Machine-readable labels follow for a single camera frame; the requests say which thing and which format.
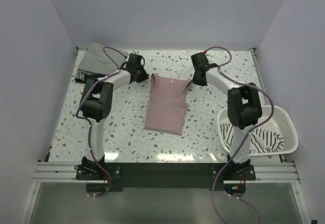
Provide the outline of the pink tank top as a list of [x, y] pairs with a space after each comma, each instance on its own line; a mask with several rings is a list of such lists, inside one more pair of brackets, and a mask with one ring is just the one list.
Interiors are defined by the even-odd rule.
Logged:
[[151, 75], [146, 130], [182, 135], [188, 104], [186, 96], [192, 80]]

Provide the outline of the striped black white tank top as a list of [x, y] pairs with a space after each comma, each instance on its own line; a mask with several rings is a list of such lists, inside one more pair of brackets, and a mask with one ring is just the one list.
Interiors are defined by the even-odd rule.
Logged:
[[[218, 129], [221, 144], [230, 152], [234, 139], [233, 125], [222, 123]], [[284, 142], [284, 138], [277, 132], [257, 128], [251, 136], [249, 153], [253, 156], [280, 152], [284, 148]]]

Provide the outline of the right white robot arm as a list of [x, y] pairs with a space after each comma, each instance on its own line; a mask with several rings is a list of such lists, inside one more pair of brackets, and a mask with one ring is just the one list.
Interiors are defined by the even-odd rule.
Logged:
[[226, 167], [230, 179], [244, 174], [241, 165], [249, 160], [250, 133], [262, 116], [262, 106], [255, 84], [238, 84], [221, 74], [220, 65], [209, 63], [205, 53], [191, 56], [194, 68], [192, 82], [198, 86], [212, 85], [227, 96], [227, 116], [233, 126], [233, 140], [229, 152], [232, 164]]

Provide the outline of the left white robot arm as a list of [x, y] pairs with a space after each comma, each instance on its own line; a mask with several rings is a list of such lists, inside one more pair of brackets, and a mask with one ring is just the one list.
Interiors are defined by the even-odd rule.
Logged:
[[113, 73], [86, 80], [76, 117], [89, 123], [82, 164], [87, 166], [87, 173], [93, 179], [101, 179], [105, 174], [104, 127], [112, 109], [113, 92], [133, 82], [147, 80], [149, 75], [144, 66], [145, 58], [131, 53]]

